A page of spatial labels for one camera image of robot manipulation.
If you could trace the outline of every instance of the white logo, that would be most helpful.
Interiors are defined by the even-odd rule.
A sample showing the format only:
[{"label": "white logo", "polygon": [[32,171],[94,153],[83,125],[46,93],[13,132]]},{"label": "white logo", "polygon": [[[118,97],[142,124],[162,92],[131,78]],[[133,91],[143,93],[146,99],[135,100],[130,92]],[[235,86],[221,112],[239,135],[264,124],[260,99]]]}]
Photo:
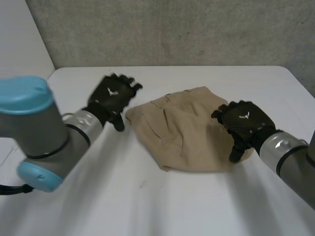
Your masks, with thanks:
[{"label": "white logo", "polygon": [[250,112],[247,113],[247,115],[245,116],[239,116],[239,118],[242,118],[242,119],[249,119],[250,118]]},{"label": "white logo", "polygon": [[107,88],[107,90],[108,90],[110,96],[118,94],[118,92],[112,92],[109,88]]}]

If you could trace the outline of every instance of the black cable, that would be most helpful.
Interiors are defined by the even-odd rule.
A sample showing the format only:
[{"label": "black cable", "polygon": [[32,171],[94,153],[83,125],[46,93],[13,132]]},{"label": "black cable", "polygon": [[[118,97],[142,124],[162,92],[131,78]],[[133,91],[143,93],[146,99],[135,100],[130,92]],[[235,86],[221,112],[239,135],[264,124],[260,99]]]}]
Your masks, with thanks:
[{"label": "black cable", "polygon": [[14,195],[19,193],[30,193],[33,191],[33,187],[23,184],[22,186],[6,186],[0,185],[0,195]]}]

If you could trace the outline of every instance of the white table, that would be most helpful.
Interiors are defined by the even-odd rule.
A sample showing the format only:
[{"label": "white table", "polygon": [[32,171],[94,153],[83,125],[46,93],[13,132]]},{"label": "white table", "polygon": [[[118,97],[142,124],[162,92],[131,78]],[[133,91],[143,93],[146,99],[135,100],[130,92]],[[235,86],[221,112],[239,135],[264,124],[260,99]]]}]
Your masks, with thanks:
[{"label": "white table", "polygon": [[[277,66],[63,68],[48,82],[61,112],[74,112],[113,72],[134,76],[144,87],[130,107],[207,86],[228,101],[253,101],[277,128],[298,138],[309,141],[315,129],[315,100]],[[21,159],[18,149],[0,172],[13,176]],[[2,197],[0,212],[6,236],[315,235],[315,211],[256,153],[229,174],[164,172],[128,123],[123,133],[107,124],[58,190]]]}]

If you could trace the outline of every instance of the silver metal joint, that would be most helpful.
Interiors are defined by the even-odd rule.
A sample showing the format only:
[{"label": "silver metal joint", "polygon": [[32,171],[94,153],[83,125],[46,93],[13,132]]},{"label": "silver metal joint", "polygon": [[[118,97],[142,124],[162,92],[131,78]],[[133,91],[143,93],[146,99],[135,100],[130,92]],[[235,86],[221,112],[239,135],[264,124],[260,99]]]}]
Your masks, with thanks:
[{"label": "silver metal joint", "polygon": [[307,146],[302,140],[280,132],[271,135],[260,148],[260,159],[275,173],[280,159],[290,150],[298,146]]},{"label": "silver metal joint", "polygon": [[73,116],[64,121],[82,130],[90,139],[91,144],[97,139],[103,130],[100,121],[92,113],[79,110]]}]

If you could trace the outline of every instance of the gray concrete wall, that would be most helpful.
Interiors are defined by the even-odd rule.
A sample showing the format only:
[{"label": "gray concrete wall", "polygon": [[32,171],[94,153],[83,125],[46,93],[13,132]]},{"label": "gray concrete wall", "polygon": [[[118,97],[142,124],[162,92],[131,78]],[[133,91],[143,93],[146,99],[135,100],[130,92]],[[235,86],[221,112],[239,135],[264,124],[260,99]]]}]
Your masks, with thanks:
[{"label": "gray concrete wall", "polygon": [[27,0],[56,68],[281,65],[315,95],[314,0]]}]

